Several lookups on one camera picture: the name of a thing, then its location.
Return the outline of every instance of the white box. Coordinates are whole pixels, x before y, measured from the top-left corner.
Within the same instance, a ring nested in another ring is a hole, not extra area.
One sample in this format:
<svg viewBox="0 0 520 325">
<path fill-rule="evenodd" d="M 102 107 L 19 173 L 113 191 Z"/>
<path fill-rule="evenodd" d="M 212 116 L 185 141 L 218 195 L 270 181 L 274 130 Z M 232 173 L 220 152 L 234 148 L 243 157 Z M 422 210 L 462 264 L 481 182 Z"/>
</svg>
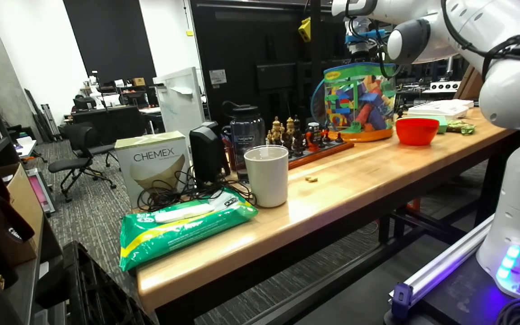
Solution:
<svg viewBox="0 0 520 325">
<path fill-rule="evenodd" d="M 149 193 L 180 193 L 185 186 L 189 154 L 180 132 L 117 139 L 115 155 L 131 208 L 144 208 L 138 202 Z"/>
</svg>

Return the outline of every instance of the blue light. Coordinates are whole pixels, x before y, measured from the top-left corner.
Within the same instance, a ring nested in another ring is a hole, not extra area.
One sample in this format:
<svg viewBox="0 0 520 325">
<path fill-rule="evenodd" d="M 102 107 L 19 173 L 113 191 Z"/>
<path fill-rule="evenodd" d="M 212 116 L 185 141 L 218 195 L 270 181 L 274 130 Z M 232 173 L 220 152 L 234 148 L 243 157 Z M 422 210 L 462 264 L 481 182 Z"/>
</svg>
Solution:
<svg viewBox="0 0 520 325">
<path fill-rule="evenodd" d="M 496 271 L 496 280 L 505 280 L 508 276 L 508 269 L 498 269 Z"/>
<path fill-rule="evenodd" d="M 518 255 L 520 255 L 520 246 L 510 246 L 507 251 L 507 256 L 514 260 L 518 258 Z"/>
<path fill-rule="evenodd" d="M 507 291 L 512 291 L 507 278 L 499 278 L 498 284 L 499 284 L 499 287 L 503 287 L 503 289 L 507 289 Z"/>
<path fill-rule="evenodd" d="M 503 269 L 512 269 L 514 260 L 510 260 L 510 258 L 505 256 L 499 266 L 501 266 Z"/>
</svg>

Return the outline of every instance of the red bowl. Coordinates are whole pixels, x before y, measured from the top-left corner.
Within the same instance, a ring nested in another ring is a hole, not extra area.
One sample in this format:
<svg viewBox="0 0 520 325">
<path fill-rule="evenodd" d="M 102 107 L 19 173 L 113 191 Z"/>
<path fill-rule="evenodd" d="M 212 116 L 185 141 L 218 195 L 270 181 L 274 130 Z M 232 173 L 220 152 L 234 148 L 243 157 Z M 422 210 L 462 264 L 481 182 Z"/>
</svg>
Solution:
<svg viewBox="0 0 520 325">
<path fill-rule="evenodd" d="M 400 145 L 406 146 L 427 146 L 438 130 L 436 119 L 427 117 L 406 117 L 395 123 Z"/>
</svg>

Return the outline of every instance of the cardboard box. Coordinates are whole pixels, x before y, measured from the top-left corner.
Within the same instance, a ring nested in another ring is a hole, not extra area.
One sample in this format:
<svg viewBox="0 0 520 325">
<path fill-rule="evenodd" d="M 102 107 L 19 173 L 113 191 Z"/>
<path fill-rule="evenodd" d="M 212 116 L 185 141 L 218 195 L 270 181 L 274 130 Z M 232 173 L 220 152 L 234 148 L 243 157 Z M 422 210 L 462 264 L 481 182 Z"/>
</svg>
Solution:
<svg viewBox="0 0 520 325">
<path fill-rule="evenodd" d="M 128 191 L 129 208 L 144 208 L 149 193 L 180 193 L 187 181 L 187 141 L 180 132 L 118 139 L 115 155 Z"/>
<path fill-rule="evenodd" d="M 41 246 L 41 229 L 43 229 L 43 211 L 37 204 L 35 195 L 30 190 L 26 175 L 21 164 L 12 164 L 0 168 L 0 175 L 12 175 L 7 184 L 8 206 L 12 206 L 21 219 L 34 229 L 34 237 L 26 242 L 21 242 L 7 233 L 8 222 L 5 220 L 3 211 L 0 210 L 0 246 L 5 251 L 5 256 L 10 266 L 25 264 L 37 256 Z"/>
</svg>

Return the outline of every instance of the white cup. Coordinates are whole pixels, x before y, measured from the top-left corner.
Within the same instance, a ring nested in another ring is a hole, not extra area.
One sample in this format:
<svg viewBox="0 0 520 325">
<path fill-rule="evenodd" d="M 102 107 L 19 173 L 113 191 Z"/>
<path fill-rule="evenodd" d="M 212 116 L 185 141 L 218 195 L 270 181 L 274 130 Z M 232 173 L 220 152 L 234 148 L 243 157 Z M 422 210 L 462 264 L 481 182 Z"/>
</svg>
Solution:
<svg viewBox="0 0 520 325">
<path fill-rule="evenodd" d="M 254 146 L 243 154 L 248 186 L 259 208 L 276 208 L 288 197 L 288 150 Z"/>
</svg>

